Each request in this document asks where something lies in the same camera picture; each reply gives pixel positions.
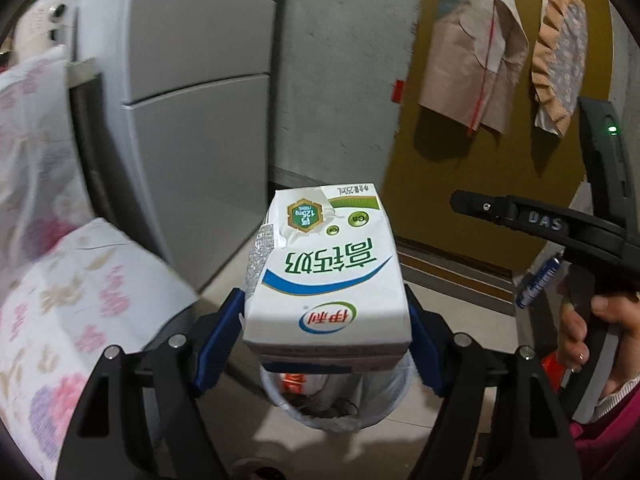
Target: finger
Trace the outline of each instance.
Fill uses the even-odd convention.
[[[591,310],[607,323],[618,323],[635,338],[640,338],[640,300],[638,296],[594,296]]]
[[[589,360],[589,349],[582,341],[561,335],[558,341],[558,362],[572,370],[580,369]]]
[[[576,341],[584,341],[587,337],[587,323],[571,303],[562,303],[559,331]]]
[[[568,296],[570,294],[569,284],[567,283],[566,278],[564,278],[562,281],[560,281],[560,283],[558,283],[558,286],[556,287],[556,292],[560,294],[560,296]]]

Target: floral fabric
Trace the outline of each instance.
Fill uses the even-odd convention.
[[[57,47],[0,75],[0,419],[44,480],[105,346],[140,351],[196,301],[94,219],[65,73]]]
[[[142,350],[196,294],[103,219],[62,238],[0,306],[0,418],[53,480],[71,416],[104,348]]]
[[[543,0],[531,80],[540,108],[535,125],[563,137],[577,106],[587,59],[587,10],[582,0]]]

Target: hanging cloth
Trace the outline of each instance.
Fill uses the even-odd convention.
[[[420,104],[505,133],[528,53],[515,0],[440,0]]]
[[[543,0],[531,80],[540,103],[535,125],[564,137],[582,88],[587,57],[587,10],[582,0]]]

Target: milk carton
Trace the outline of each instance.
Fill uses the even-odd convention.
[[[391,369],[411,341],[373,184],[277,191],[250,255],[244,342],[267,370]]]

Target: brand logo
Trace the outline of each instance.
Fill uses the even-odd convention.
[[[553,229],[553,231],[560,231],[563,228],[561,219],[551,218],[548,215],[541,215],[537,211],[529,212],[529,223],[537,224],[540,227],[546,227],[547,229]]]
[[[331,301],[307,310],[298,326],[310,334],[332,334],[349,326],[358,311],[346,301]]]
[[[322,223],[322,206],[303,198],[287,207],[289,225],[303,233],[308,233]]]

